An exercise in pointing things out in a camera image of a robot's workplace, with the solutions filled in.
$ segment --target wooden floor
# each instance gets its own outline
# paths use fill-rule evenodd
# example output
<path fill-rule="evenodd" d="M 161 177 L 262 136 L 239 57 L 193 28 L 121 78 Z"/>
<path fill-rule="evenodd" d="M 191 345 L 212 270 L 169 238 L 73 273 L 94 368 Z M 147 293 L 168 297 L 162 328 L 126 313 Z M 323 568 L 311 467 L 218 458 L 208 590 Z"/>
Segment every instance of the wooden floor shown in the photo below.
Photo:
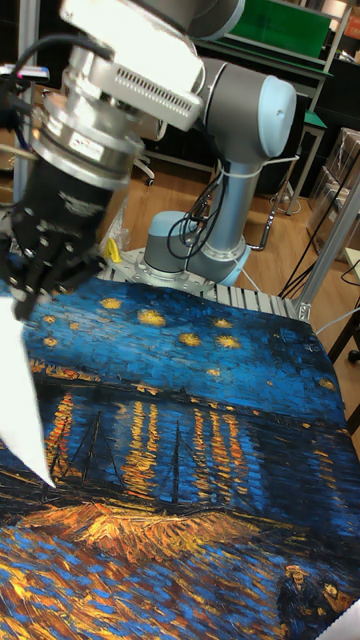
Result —
<path fill-rule="evenodd" d="M 129 205 L 124 220 L 124 226 L 131 233 L 130 249 L 145 246 L 147 231 L 156 213 L 163 210 L 187 211 L 209 180 L 209 175 L 206 173 L 184 169 L 173 164 L 153 162 L 152 168 L 156 172 L 155 184 L 152 187 L 144 184 L 140 172 L 135 173 L 131 182 Z M 297 215 L 289 218 L 279 213 L 274 221 L 265 251 L 252 252 L 247 262 L 246 271 L 264 293 L 280 292 L 308 242 L 306 221 L 309 208 L 306 200 L 301 199 L 300 202 L 302 210 Z M 254 199 L 245 228 L 247 242 L 258 244 L 269 210 L 270 205 L 266 199 Z M 315 250 L 311 248 L 303 268 L 308 267 L 316 257 Z M 340 279 L 346 268 L 343 263 L 334 263 L 314 301 L 311 324 L 315 331 L 355 306 L 360 289 Z M 253 289 L 244 275 L 238 279 L 237 286 Z M 339 322 L 319 336 L 327 351 L 345 323 L 346 320 Z M 355 343 L 349 345 L 349 349 L 344 351 L 335 365 L 346 417 L 351 415 L 360 399 L 360 363 L 351 365 L 348 362 L 347 354 L 351 348 L 355 348 Z M 360 434 L 356 440 L 355 445 L 360 454 Z"/>

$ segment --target painted canvas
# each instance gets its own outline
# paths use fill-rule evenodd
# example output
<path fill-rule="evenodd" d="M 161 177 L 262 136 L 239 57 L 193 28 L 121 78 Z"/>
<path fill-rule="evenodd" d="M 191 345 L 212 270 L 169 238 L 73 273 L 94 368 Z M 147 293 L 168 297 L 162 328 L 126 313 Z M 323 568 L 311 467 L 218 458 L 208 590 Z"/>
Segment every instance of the painted canvas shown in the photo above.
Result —
<path fill-rule="evenodd" d="M 360 598 L 360 467 L 309 326 L 94 280 L 26 341 L 56 490 L 0 449 L 0 638 L 315 640 Z"/>

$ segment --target yellow object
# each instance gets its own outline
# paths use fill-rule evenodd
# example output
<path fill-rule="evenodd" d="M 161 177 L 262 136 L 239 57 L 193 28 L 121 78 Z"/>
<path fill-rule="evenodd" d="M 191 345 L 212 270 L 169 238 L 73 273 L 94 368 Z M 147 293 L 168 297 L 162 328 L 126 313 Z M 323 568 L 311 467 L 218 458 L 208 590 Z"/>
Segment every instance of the yellow object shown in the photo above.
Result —
<path fill-rule="evenodd" d="M 142 324 L 152 324 L 154 327 L 165 327 L 166 320 L 158 311 L 142 309 L 138 312 L 138 318 Z"/>
<path fill-rule="evenodd" d="M 116 298 L 105 298 L 105 300 L 101 300 L 100 304 L 104 309 L 120 309 L 121 300 L 117 300 Z"/>
<path fill-rule="evenodd" d="M 105 260 L 108 260 L 110 258 L 113 262 L 117 264 L 122 262 L 122 259 L 120 258 L 119 249 L 117 248 L 117 244 L 114 238 L 109 238 L 109 240 L 107 241 L 104 258 Z"/>

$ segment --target light blue joint cap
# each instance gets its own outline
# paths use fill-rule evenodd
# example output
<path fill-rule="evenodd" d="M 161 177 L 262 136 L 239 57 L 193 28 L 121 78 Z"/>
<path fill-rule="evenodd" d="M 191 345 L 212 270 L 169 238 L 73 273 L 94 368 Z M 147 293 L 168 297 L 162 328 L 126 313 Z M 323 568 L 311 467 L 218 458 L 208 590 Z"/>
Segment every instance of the light blue joint cap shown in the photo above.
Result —
<path fill-rule="evenodd" d="M 224 287 L 232 287 L 235 284 L 236 280 L 238 279 L 243 268 L 245 267 L 245 263 L 247 262 L 247 259 L 250 253 L 251 253 L 251 249 L 248 245 L 246 245 L 246 249 L 243 255 L 241 256 L 239 262 L 236 264 L 236 267 L 231 271 L 231 273 L 229 273 L 228 276 L 226 276 L 225 280 L 223 280 L 222 282 L 219 282 L 219 284 L 224 285 Z"/>
<path fill-rule="evenodd" d="M 259 101 L 259 135 L 266 155 L 281 155 L 288 141 L 296 109 L 294 87 L 275 76 L 268 76 Z"/>
<path fill-rule="evenodd" d="M 185 213 L 183 211 L 162 211 L 158 213 L 152 220 L 149 235 L 166 238 L 174 224 L 181 220 L 184 215 Z"/>

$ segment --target cable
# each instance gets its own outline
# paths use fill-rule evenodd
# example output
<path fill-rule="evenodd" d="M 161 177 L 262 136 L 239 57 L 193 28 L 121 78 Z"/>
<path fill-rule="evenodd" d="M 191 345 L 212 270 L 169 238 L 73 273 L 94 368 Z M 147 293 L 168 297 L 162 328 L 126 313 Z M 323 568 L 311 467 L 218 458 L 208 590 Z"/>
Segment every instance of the cable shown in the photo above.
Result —
<path fill-rule="evenodd" d="M 228 178 L 255 178 L 255 176 L 258 176 L 259 173 L 262 172 L 264 167 L 267 167 L 269 164 L 281 164 L 282 162 L 293 162 L 294 160 L 299 160 L 300 156 L 294 156 L 293 158 L 275 158 L 274 160 L 268 160 L 267 162 L 264 162 L 260 169 L 258 169 L 257 171 L 254 171 L 254 173 L 227 173 L 224 168 L 221 170 L 222 174 L 224 176 L 227 176 Z"/>
<path fill-rule="evenodd" d="M 360 307 L 357 307 L 356 309 L 352 309 L 351 311 L 349 311 L 349 313 L 345 313 L 345 315 L 341 316 L 341 318 L 336 318 L 336 320 L 333 320 L 332 322 L 329 322 L 324 327 L 319 329 L 319 331 L 316 332 L 316 335 L 318 336 L 320 333 L 322 333 L 322 331 L 324 331 L 328 327 L 331 327 L 331 325 L 336 324 L 337 322 L 340 322 L 341 320 L 345 320 L 345 318 L 348 318 L 349 316 L 352 316 L 352 314 L 356 313 L 357 311 L 360 311 Z"/>
<path fill-rule="evenodd" d="M 93 42 L 84 36 L 75 36 L 68 33 L 59 33 L 52 36 L 46 36 L 45 38 L 41 38 L 37 42 L 34 42 L 30 47 L 28 47 L 24 53 L 18 59 L 16 65 L 11 71 L 9 77 L 5 80 L 4 84 L 0 87 L 0 104 L 5 100 L 8 93 L 11 93 L 16 85 L 18 73 L 20 73 L 22 67 L 32 58 L 32 56 L 41 51 L 42 49 L 46 49 L 49 46 L 56 44 L 69 44 L 76 47 L 80 47 L 81 49 L 85 49 L 86 51 L 91 51 L 95 53 L 95 55 L 103 58 L 104 60 L 112 59 L 112 51 L 107 47 L 102 47 L 97 42 Z"/>
<path fill-rule="evenodd" d="M 24 149 L 25 151 L 30 151 L 30 147 L 28 145 L 28 143 L 26 142 L 25 138 L 24 138 L 24 134 L 21 131 L 20 127 L 16 127 L 14 129 L 16 137 L 19 141 L 19 144 L 21 146 L 22 149 Z"/>
<path fill-rule="evenodd" d="M 320 220 L 319 224 L 317 225 L 315 231 L 313 232 L 312 236 L 310 237 L 310 240 L 309 240 L 309 242 L 308 242 L 308 244 L 307 244 L 307 246 L 306 246 L 306 248 L 305 248 L 305 250 L 304 250 L 304 252 L 303 252 L 303 254 L 302 254 L 301 258 L 300 258 L 300 260 L 298 261 L 296 267 L 294 268 L 291 276 L 289 277 L 288 281 L 286 282 L 284 288 L 280 291 L 280 293 L 279 293 L 279 297 L 280 298 L 285 298 L 286 297 L 287 290 L 288 290 L 289 286 L 292 285 L 292 279 L 293 279 L 295 273 L 299 269 L 299 267 L 300 267 L 301 263 L 303 262 L 307 252 L 309 251 L 309 249 L 310 249 L 310 247 L 312 245 L 312 242 L 313 242 L 314 238 L 316 237 L 316 234 L 318 233 L 320 227 L 322 226 L 323 222 L 325 221 L 325 219 L 329 215 L 329 213 L 330 213 L 330 211 L 331 211 L 331 209 L 332 209 L 332 207 L 334 205 L 334 202 L 336 201 L 336 198 L 339 196 L 339 194 L 341 193 L 341 190 L 344 188 L 344 186 L 345 186 L 345 184 L 346 184 L 346 182 L 347 182 L 347 180 L 348 180 L 348 178 L 349 178 L 349 176 L 350 176 L 350 174 L 351 174 L 351 172 L 352 172 L 352 170 L 353 170 L 353 168 L 354 168 L 354 166 L 355 166 L 355 164 L 356 164 L 356 162 L 357 162 L 359 157 L 360 157 L 360 150 L 357 152 L 357 154 L 356 154 L 355 158 L 353 159 L 353 161 L 352 161 L 352 163 L 351 163 L 351 165 L 350 165 L 350 167 L 349 167 L 349 169 L 348 169 L 348 171 L 346 173 L 346 176 L 343 178 L 343 180 L 342 180 L 342 182 L 341 182 L 341 184 L 340 184 L 340 186 L 339 186 L 339 188 L 338 188 L 333 200 L 330 202 L 330 204 L 327 207 L 323 217 L 321 218 L 321 220 Z"/>
<path fill-rule="evenodd" d="M 15 156 L 20 156 L 21 158 L 26 158 L 27 160 L 37 160 L 37 156 L 35 155 L 35 153 L 24 151 L 24 149 L 17 149 L 16 147 L 12 147 L 9 144 L 0 144 L 0 151 L 13 153 Z"/>
<path fill-rule="evenodd" d="M 222 194 L 221 194 L 221 198 L 220 198 L 220 203 L 219 203 L 219 207 L 217 208 L 217 210 L 215 212 L 213 212 L 211 214 L 211 216 L 209 216 L 208 218 L 201 218 L 198 217 L 197 215 L 194 215 L 196 213 L 197 208 L 200 206 L 202 206 L 204 204 L 204 202 L 210 197 L 211 193 L 221 184 L 221 182 L 223 182 L 223 184 L 226 184 L 226 180 L 224 179 L 224 177 L 221 175 L 221 171 L 218 172 L 218 174 L 215 176 L 215 178 L 210 182 L 210 184 L 208 184 L 205 189 L 203 190 L 203 192 L 200 194 L 200 196 L 198 197 L 197 201 L 195 202 L 195 204 L 192 206 L 192 208 L 190 209 L 190 211 L 188 211 L 180 220 L 177 220 L 177 222 L 175 222 L 175 224 L 171 227 L 168 237 L 167 237 L 167 249 L 169 251 L 169 253 L 176 258 L 177 260 L 186 260 L 187 263 L 189 262 L 189 260 L 191 258 L 193 258 L 195 255 L 197 255 L 201 249 L 205 246 L 206 242 L 209 239 L 210 233 L 212 232 L 218 213 L 221 209 L 223 200 L 224 200 L 224 195 L 225 195 L 225 188 L 223 188 L 222 190 Z M 187 229 L 187 225 L 191 222 L 197 222 L 198 224 L 203 224 L 206 226 L 208 225 L 208 223 L 210 222 L 210 220 L 212 220 L 213 218 L 214 221 L 211 225 L 211 229 L 210 231 L 206 234 L 205 238 L 201 241 L 200 245 L 199 245 L 199 241 L 200 241 L 200 237 L 202 232 L 204 231 L 204 229 L 200 230 L 200 233 L 198 234 L 195 243 L 192 246 L 189 246 L 189 251 L 185 256 L 179 256 L 178 254 L 176 254 L 174 252 L 174 250 L 171 247 L 171 238 L 174 234 L 175 229 L 180 226 L 180 225 L 184 225 L 182 227 L 182 229 L 179 232 L 179 238 L 180 241 L 182 242 L 182 244 L 184 246 L 187 246 L 186 244 L 186 233 L 189 233 L 189 231 L 186 231 Z"/>
<path fill-rule="evenodd" d="M 343 280 L 343 282 L 346 282 L 346 284 L 352 284 L 353 287 L 360 287 L 360 284 L 358 282 L 350 282 L 350 280 L 346 280 L 345 276 L 347 276 L 348 273 L 351 273 L 354 269 L 356 269 L 358 264 L 360 264 L 360 260 L 357 260 L 357 262 L 355 262 L 355 264 L 352 267 L 350 267 L 350 269 L 345 271 L 345 273 L 343 273 L 341 276 L 341 280 Z"/>
<path fill-rule="evenodd" d="M 254 280 L 252 280 L 249 276 L 248 273 L 246 273 L 245 269 L 242 270 L 244 276 L 247 277 L 247 279 L 249 280 L 249 282 L 251 282 L 252 286 L 255 287 L 256 291 L 258 291 L 258 293 L 261 293 L 261 289 L 259 289 L 259 287 L 257 286 L 257 284 L 255 284 Z"/>
<path fill-rule="evenodd" d="M 270 198 L 270 204 L 274 205 L 275 198 L 276 198 L 276 196 L 273 196 L 272 198 Z M 300 213 L 300 211 L 302 209 L 302 206 L 301 206 L 299 200 L 296 201 L 296 204 L 298 205 L 299 208 L 297 209 L 297 211 L 293 211 L 291 215 L 296 215 L 297 213 Z M 286 209 L 280 209 L 280 207 L 277 208 L 277 211 L 280 211 L 281 213 L 287 213 Z"/>

